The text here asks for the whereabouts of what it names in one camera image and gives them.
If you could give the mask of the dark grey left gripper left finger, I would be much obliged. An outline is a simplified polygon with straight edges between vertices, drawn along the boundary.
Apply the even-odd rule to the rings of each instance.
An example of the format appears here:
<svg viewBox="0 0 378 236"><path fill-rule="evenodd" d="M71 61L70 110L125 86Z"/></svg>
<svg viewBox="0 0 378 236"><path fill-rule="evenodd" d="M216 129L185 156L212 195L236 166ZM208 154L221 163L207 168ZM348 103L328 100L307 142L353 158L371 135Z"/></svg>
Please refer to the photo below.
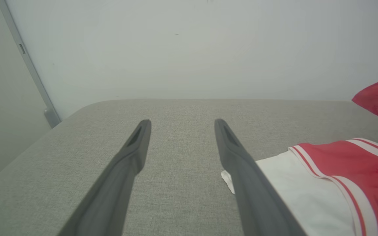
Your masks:
<svg viewBox="0 0 378 236"><path fill-rule="evenodd" d="M150 136L151 121L142 120L67 220L60 236L122 235L134 180L145 165Z"/></svg>

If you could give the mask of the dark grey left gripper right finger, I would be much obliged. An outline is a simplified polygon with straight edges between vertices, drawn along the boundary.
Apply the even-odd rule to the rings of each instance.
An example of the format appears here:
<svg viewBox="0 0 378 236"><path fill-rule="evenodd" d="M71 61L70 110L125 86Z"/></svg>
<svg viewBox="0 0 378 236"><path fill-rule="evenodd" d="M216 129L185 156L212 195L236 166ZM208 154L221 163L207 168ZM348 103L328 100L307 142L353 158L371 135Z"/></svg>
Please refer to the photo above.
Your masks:
<svg viewBox="0 0 378 236"><path fill-rule="evenodd" d="M223 119L214 124L223 168L230 174L246 236L305 236L289 208Z"/></svg>

